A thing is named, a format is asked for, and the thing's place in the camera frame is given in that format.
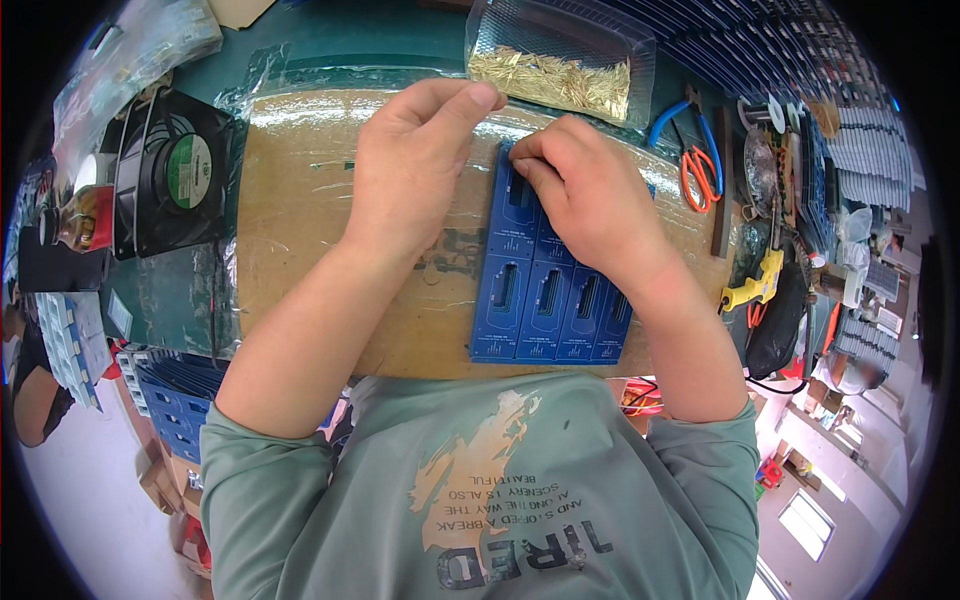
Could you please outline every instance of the yellow glue gun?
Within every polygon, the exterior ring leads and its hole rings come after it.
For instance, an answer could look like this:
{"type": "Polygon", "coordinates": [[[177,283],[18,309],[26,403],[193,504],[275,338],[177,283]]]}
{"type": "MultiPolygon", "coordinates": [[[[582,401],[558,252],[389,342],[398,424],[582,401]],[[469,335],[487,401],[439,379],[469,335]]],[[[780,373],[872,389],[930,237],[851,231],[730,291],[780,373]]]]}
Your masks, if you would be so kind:
{"type": "Polygon", "coordinates": [[[763,254],[763,260],[760,261],[760,279],[747,277],[747,281],[738,288],[725,287],[720,299],[721,308],[730,312],[737,306],[753,300],[766,304],[777,293],[777,281],[780,279],[782,268],[783,251],[768,248],[763,254]]]}

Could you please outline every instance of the solder wire spool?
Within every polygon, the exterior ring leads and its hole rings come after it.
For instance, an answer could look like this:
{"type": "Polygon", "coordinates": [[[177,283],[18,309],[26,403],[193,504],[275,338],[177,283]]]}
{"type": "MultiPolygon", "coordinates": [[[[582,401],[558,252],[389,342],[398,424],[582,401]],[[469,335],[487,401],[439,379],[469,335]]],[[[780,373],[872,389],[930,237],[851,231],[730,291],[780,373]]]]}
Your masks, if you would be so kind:
{"type": "Polygon", "coordinates": [[[740,117],[740,123],[744,129],[751,130],[759,125],[770,123],[777,133],[786,131],[786,119],[783,116],[783,107],[773,97],[773,94],[767,94],[767,104],[750,106],[745,98],[740,97],[736,101],[736,113],[740,117]]]}

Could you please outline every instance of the hand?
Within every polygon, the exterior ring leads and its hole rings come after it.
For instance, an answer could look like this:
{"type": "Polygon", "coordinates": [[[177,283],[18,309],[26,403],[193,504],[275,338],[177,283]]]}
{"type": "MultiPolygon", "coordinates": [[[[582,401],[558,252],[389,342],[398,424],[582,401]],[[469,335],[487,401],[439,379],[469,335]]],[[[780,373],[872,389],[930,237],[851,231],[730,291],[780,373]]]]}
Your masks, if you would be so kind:
{"type": "Polygon", "coordinates": [[[570,252],[624,292],[674,264],[643,176],[585,121],[561,117],[519,140],[510,158],[570,252]]]}
{"type": "Polygon", "coordinates": [[[427,79],[378,110],[357,139],[344,240],[416,260],[437,240],[473,128],[507,99],[487,83],[427,79]]]}

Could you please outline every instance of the green t-shirt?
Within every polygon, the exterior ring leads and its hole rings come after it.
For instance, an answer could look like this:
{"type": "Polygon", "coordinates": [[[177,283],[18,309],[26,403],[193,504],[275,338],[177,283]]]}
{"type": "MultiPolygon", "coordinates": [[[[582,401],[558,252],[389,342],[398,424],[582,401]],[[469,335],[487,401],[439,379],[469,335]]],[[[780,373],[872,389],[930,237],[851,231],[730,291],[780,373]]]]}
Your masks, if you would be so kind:
{"type": "Polygon", "coordinates": [[[361,390],[335,471],[319,434],[272,438],[210,410],[201,513],[218,598],[747,595],[752,402],[725,422],[653,418],[644,440],[590,375],[361,390]]]}

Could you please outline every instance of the blue-handled pliers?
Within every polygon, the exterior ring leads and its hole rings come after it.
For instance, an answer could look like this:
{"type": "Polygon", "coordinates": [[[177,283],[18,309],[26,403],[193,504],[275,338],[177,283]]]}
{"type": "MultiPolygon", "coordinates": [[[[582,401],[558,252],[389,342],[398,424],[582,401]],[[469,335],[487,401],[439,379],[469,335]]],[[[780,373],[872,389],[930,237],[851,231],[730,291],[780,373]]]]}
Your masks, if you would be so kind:
{"type": "Polygon", "coordinates": [[[660,132],[663,131],[663,128],[666,127],[666,124],[670,122],[670,119],[677,116],[683,112],[687,107],[693,107],[697,113],[697,120],[700,122],[700,129],[704,133],[704,137],[707,139],[707,146],[710,150],[710,160],[713,161],[713,164],[716,167],[716,192],[717,196],[723,195],[723,169],[720,166],[720,154],[717,152],[716,142],[713,141],[713,132],[710,131],[710,125],[707,124],[707,119],[704,117],[703,112],[701,111],[700,104],[700,92],[693,89],[691,85],[686,87],[686,98],[675,104],[674,106],[668,108],[666,112],[660,115],[656,121],[654,121],[654,126],[650,128],[650,138],[649,144],[651,146],[657,145],[657,140],[660,139],[660,132]]]}

